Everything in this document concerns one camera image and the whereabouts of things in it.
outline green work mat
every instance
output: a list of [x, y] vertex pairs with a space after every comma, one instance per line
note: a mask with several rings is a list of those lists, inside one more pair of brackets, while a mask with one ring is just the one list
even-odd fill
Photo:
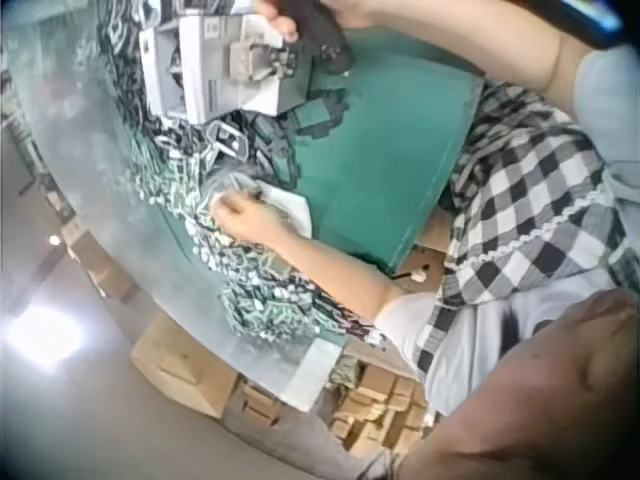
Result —
[[[309, 202], [314, 238], [391, 273], [447, 184], [483, 81], [407, 37], [365, 32], [349, 40], [357, 58], [350, 75], [314, 73], [310, 87], [346, 88], [349, 108], [325, 138], [296, 137], [296, 191]], [[300, 110], [303, 122], [326, 115]]]

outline sewing machine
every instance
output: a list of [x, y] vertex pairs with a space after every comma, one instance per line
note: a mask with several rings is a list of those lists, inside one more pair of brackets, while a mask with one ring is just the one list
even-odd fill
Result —
[[200, 125], [233, 110], [276, 116], [306, 100], [311, 54], [259, 15], [186, 15], [140, 33], [154, 115]]

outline black and white fabric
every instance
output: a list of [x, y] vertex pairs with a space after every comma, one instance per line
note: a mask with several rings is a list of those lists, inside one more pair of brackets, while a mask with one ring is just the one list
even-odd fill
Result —
[[426, 375], [457, 311], [605, 267], [638, 291], [638, 257], [589, 138], [520, 87], [488, 84], [454, 168], [452, 239], [414, 362]]

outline concrete floor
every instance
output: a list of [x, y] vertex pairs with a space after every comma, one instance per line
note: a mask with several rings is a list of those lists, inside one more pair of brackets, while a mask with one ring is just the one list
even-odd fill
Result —
[[[310, 473], [341, 480], [365, 468], [368, 462], [344, 452], [321, 418], [330, 418], [330, 395], [317, 415], [285, 408], [265, 428], [245, 420], [238, 392], [217, 422], [152, 387], [129, 353], [156, 312], [154, 302], [144, 292], [126, 305], [103, 299], [79, 265], [53, 255], [47, 240], [60, 225], [36, 188], [18, 195], [28, 177], [5, 146], [0, 332], [39, 305], [73, 318], [84, 339], [52, 372], [34, 367], [3, 339], [0, 457], [18, 478], [307, 480]], [[41, 269], [51, 258], [53, 268]], [[21, 292], [28, 292], [24, 302], [13, 302]], [[12, 313], [9, 304], [17, 306]]]
[[[109, 299], [101, 300], [132, 345], [150, 324], [157, 308], [142, 291], [138, 291], [125, 305]], [[242, 403], [242, 392], [237, 390], [219, 423], [249, 445], [305, 472], [332, 480], [353, 479], [375, 460], [352, 457], [331, 435], [327, 425], [336, 405], [329, 391], [318, 400], [312, 414], [283, 408], [278, 423], [271, 428], [247, 421], [241, 411]]]

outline right hand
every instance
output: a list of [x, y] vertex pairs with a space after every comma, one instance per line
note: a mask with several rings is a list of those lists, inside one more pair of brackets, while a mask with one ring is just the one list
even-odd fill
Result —
[[[321, 0], [336, 16], [343, 28], [367, 28], [374, 25], [373, 5], [376, 0]], [[271, 26], [278, 30], [287, 42], [298, 39], [296, 23], [281, 14], [278, 0], [254, 0], [256, 13], [269, 20]]]
[[246, 193], [225, 193], [209, 205], [217, 225], [240, 242], [272, 247], [289, 230], [280, 215]]

